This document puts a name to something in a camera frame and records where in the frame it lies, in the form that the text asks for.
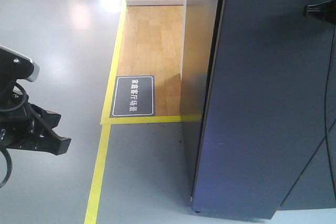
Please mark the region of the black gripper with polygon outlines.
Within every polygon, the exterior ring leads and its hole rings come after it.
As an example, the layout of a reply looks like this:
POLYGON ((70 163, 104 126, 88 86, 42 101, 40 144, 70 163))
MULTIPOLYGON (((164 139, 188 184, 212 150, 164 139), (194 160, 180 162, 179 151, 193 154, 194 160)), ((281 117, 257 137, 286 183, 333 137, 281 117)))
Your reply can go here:
POLYGON ((29 103, 16 82, 1 82, 1 143, 5 148, 65 154, 71 138, 55 133, 61 115, 29 103))

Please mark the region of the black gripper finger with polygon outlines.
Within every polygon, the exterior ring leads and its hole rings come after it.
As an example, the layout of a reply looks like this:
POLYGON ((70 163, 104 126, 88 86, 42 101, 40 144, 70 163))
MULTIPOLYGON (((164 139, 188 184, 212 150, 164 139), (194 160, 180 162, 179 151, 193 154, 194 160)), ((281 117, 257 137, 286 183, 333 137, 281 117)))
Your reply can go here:
POLYGON ((303 16, 313 17, 335 25, 335 0, 306 5, 303 8, 303 16))

